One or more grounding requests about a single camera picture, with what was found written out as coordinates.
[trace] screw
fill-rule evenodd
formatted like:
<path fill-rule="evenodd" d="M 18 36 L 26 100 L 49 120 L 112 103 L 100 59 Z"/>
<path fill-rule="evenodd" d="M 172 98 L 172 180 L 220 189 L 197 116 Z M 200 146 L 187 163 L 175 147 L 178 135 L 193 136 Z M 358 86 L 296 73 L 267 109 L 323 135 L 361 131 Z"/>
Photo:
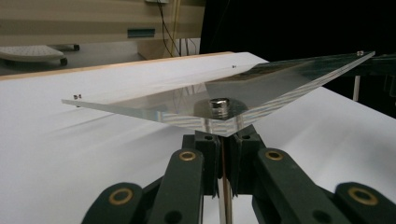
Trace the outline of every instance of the screw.
<path fill-rule="evenodd" d="M 210 108 L 212 108 L 212 115 L 214 119 L 227 119 L 228 111 L 230 109 L 230 100 L 227 98 L 216 98 L 209 101 Z"/>
<path fill-rule="evenodd" d="M 73 95 L 73 98 L 74 98 L 75 100 L 81 99 L 81 94 L 79 94 L 79 95 Z"/>

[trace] metal pin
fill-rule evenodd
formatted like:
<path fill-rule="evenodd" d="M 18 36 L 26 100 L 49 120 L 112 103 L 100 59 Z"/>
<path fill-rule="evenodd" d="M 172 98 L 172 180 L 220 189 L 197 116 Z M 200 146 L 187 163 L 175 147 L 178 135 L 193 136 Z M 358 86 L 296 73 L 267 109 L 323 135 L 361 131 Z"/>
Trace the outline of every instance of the metal pin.
<path fill-rule="evenodd" d="M 213 119 L 227 119 L 230 110 L 230 100 L 227 98 L 216 98 L 209 101 L 212 109 Z M 219 184 L 219 217 L 220 224 L 233 223 L 233 193 L 230 182 L 227 179 L 224 137 L 219 136 L 221 144 L 222 160 L 222 179 L 218 180 Z"/>

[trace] white surface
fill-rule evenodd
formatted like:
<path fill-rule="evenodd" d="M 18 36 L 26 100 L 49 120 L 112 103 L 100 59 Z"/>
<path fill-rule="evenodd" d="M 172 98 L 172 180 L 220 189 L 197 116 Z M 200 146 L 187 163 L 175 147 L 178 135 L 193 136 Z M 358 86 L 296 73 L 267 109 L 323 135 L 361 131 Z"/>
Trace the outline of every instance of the white surface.
<path fill-rule="evenodd" d="M 46 45 L 0 47 L 0 58 L 17 62 L 46 62 L 64 58 L 64 54 Z"/>
<path fill-rule="evenodd" d="M 150 68 L 171 73 L 197 63 L 190 69 L 199 71 L 198 63 L 222 67 L 235 57 Z M 111 88 L 104 76 L 98 70 L 0 82 L 1 224 L 80 223 L 105 188 L 123 181 L 145 187 L 163 175 L 192 131 L 61 103 L 81 89 Z M 254 126 L 323 188 L 357 181 L 396 202 L 395 119 L 319 88 Z M 233 200 L 233 210 L 235 224 L 257 223 L 249 197 Z M 204 212 L 204 223 L 219 223 L 217 200 L 205 198 Z"/>

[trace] cable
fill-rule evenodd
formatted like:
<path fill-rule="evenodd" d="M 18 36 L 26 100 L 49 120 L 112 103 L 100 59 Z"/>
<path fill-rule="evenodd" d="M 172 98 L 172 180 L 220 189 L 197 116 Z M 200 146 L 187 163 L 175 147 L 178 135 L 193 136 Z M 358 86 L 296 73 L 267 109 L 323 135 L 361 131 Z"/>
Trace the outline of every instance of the cable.
<path fill-rule="evenodd" d="M 169 33 L 168 28 L 166 27 L 165 20 L 163 19 L 163 5 L 162 5 L 162 3 L 161 3 L 160 0 L 157 0 L 157 5 L 158 5 L 158 8 L 159 8 L 160 13 L 161 13 L 161 18 L 162 18 L 162 20 L 163 20 L 163 28 L 166 30 L 166 33 L 168 33 L 169 38 L 172 40 L 172 44 L 173 44 L 173 46 L 175 47 L 178 56 L 181 56 L 180 51 L 177 49 L 177 45 L 176 45 L 176 43 L 175 43 L 175 40 L 172 38 L 172 36 L 171 36 L 170 33 Z M 171 52 L 171 51 L 169 50 L 168 46 L 166 45 L 164 30 L 163 30 L 163 43 L 165 44 L 165 47 L 166 47 L 166 50 L 168 51 L 168 53 L 173 57 L 173 52 Z"/>
<path fill-rule="evenodd" d="M 197 46 L 196 46 L 195 43 L 191 40 L 191 38 L 189 38 L 189 40 L 190 40 L 191 43 L 194 45 L 194 54 L 197 54 Z"/>
<path fill-rule="evenodd" d="M 186 54 L 187 54 L 187 56 L 189 56 L 190 55 L 190 53 L 189 53 L 189 41 L 187 39 L 184 39 L 184 43 L 186 44 Z"/>

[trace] clear acrylic plate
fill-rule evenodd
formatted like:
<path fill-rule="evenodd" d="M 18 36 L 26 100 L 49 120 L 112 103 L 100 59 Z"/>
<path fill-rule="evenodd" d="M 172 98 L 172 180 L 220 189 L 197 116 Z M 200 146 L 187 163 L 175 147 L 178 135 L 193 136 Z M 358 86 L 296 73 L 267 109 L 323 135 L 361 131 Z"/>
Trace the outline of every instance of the clear acrylic plate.
<path fill-rule="evenodd" d="M 230 136 L 374 55 L 371 51 L 233 66 L 182 80 L 126 83 L 126 89 L 62 102 Z M 219 98 L 229 103 L 213 108 L 210 100 Z"/>

